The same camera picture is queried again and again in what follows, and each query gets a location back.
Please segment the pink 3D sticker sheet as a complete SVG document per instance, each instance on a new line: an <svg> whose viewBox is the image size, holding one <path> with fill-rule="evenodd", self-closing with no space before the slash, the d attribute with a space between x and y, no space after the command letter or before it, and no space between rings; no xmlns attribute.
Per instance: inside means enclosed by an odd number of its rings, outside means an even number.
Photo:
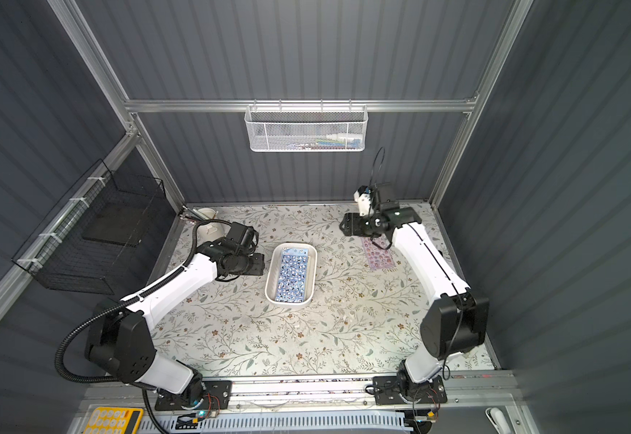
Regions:
<svg viewBox="0 0 631 434"><path fill-rule="evenodd" d="M372 271L388 271L396 267L391 253L374 246L369 238L363 238L362 245L367 265Z"/></svg>

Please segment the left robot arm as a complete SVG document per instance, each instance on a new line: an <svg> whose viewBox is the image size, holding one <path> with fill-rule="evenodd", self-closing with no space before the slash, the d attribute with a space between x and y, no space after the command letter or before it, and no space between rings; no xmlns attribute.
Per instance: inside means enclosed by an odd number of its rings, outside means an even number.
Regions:
<svg viewBox="0 0 631 434"><path fill-rule="evenodd" d="M264 255L257 252L259 233L240 222L227 222L228 233L202 241L198 222L185 260L158 280L118 302L98 306L88 328L86 359L120 383L166 392L197 403L204 394L203 375L158 348L154 333L182 302L208 284L264 273Z"/></svg>

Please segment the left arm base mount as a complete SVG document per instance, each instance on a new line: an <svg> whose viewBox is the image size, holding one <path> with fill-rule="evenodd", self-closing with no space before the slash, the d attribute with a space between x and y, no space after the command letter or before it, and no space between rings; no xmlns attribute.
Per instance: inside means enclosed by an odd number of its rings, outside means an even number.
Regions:
<svg viewBox="0 0 631 434"><path fill-rule="evenodd" d="M192 382L184 392L172 394L162 390L156 398L154 410L226 410L232 396L231 381Z"/></svg>

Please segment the blue sticker sheet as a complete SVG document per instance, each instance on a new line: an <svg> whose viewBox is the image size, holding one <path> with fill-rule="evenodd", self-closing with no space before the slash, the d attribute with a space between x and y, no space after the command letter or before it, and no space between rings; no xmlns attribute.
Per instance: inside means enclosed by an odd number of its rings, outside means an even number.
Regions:
<svg viewBox="0 0 631 434"><path fill-rule="evenodd" d="M306 299L308 250L288 248L281 253L275 300L282 303L301 303Z"/></svg>

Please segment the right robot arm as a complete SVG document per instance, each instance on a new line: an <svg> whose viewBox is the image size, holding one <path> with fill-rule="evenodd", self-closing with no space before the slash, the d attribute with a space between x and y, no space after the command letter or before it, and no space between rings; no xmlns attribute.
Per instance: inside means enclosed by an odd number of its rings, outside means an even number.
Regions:
<svg viewBox="0 0 631 434"><path fill-rule="evenodd" d="M451 357L465 354L486 341L489 299L460 278L445 261L411 207L402 207L390 184L360 186L353 198L358 207L340 222L345 236L376 241L397 249L414 271L429 300L420 323L422 344L402 362L401 379L425 383L442 374Z"/></svg>

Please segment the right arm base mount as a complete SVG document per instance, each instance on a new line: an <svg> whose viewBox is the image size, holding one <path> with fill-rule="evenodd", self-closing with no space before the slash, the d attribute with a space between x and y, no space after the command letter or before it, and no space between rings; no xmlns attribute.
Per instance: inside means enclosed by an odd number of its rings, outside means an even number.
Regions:
<svg viewBox="0 0 631 434"><path fill-rule="evenodd" d="M448 401L445 385L440 376L431 381L413 383L404 373L375 376L364 391L374 397L375 403L385 405L440 406Z"/></svg>

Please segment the white plastic storage tray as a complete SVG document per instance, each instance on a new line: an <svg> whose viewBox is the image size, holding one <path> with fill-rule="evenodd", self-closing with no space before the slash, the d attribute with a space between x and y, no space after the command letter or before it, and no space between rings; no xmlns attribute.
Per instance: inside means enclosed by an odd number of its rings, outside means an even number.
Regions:
<svg viewBox="0 0 631 434"><path fill-rule="evenodd" d="M306 307L315 294L317 250L306 243L285 242L273 251L265 296L286 309Z"/></svg>

